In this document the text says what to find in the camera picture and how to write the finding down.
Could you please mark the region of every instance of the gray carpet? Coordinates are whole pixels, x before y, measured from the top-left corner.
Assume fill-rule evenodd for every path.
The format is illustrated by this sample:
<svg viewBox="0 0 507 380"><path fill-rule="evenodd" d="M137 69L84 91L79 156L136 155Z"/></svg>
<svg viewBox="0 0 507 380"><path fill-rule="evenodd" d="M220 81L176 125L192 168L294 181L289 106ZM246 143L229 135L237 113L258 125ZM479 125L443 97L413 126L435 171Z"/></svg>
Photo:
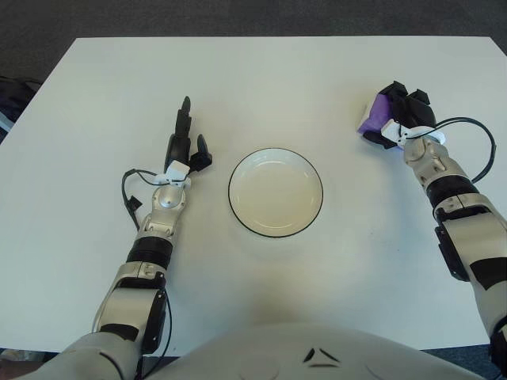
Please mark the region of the gray carpet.
<svg viewBox="0 0 507 380"><path fill-rule="evenodd" d="M0 0L0 75L44 80L76 37L332 35L491 36L507 52L507 0ZM498 373L486 346L430 353Z"/></svg>

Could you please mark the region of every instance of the black bag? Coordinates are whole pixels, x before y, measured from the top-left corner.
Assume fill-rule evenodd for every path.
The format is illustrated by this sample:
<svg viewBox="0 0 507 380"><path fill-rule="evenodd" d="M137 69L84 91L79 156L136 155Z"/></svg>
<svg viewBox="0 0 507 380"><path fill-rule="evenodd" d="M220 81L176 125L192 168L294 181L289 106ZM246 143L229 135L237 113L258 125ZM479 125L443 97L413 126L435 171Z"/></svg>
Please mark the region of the black bag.
<svg viewBox="0 0 507 380"><path fill-rule="evenodd" d="M0 75L0 112L13 123L37 92L28 83L42 85L42 82L32 78L7 78ZM0 127L0 143L6 135L7 131Z"/></svg>

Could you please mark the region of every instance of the white plate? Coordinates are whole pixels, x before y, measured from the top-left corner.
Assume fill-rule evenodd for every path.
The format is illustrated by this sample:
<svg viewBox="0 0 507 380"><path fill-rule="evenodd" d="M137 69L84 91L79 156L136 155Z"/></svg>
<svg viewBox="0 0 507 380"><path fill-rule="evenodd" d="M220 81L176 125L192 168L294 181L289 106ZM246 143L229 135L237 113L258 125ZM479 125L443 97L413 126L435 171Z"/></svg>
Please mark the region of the white plate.
<svg viewBox="0 0 507 380"><path fill-rule="evenodd" d="M249 230L271 238L297 234L317 217L322 183L304 157L268 148L243 158L231 175L229 202Z"/></svg>

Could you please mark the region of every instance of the black logo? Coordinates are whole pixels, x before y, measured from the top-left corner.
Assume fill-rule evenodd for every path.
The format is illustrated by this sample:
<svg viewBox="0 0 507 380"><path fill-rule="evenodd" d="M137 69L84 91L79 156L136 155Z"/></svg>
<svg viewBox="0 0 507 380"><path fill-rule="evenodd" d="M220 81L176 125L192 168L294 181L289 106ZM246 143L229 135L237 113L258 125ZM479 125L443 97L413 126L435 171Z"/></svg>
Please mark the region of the black logo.
<svg viewBox="0 0 507 380"><path fill-rule="evenodd" d="M305 356L303 363L307 363L309 368L339 368L341 364L340 360L321 348L318 351L312 348Z"/></svg>

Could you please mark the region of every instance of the robot forearm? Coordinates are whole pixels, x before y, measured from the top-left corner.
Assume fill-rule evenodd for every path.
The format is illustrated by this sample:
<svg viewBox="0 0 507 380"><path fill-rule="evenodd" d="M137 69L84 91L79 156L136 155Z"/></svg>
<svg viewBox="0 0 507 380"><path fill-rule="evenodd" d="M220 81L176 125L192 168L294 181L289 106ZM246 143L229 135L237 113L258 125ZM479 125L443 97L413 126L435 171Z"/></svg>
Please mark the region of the robot forearm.
<svg viewBox="0 0 507 380"><path fill-rule="evenodd" d="M435 139L407 140L404 158L433 206L450 272L474 289L491 359L507 374L507 222Z"/></svg>

